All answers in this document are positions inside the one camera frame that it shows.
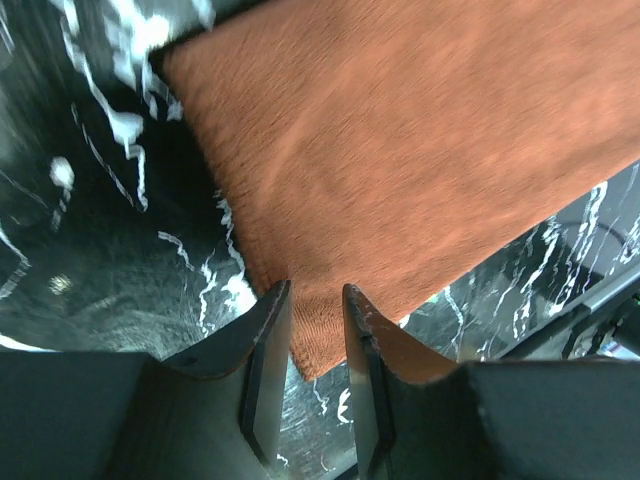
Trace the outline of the brown towel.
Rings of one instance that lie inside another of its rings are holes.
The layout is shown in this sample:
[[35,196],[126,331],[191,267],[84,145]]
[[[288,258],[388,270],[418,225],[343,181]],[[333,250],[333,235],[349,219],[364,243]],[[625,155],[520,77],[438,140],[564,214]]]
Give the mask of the brown towel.
[[308,380],[344,285],[400,320],[639,156],[635,1],[268,1],[163,70]]

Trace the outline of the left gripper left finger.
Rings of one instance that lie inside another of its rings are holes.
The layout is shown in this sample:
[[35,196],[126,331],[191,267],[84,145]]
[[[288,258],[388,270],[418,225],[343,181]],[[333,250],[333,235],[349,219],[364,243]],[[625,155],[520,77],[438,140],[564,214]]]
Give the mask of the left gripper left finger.
[[159,361],[5,352],[5,479],[265,479],[278,448],[292,285]]

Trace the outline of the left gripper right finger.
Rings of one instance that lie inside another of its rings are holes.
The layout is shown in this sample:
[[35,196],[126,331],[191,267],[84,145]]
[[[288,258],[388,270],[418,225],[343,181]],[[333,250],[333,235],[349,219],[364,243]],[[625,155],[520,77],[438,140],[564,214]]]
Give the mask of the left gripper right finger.
[[639,365],[456,363],[342,292],[363,479],[635,479]]

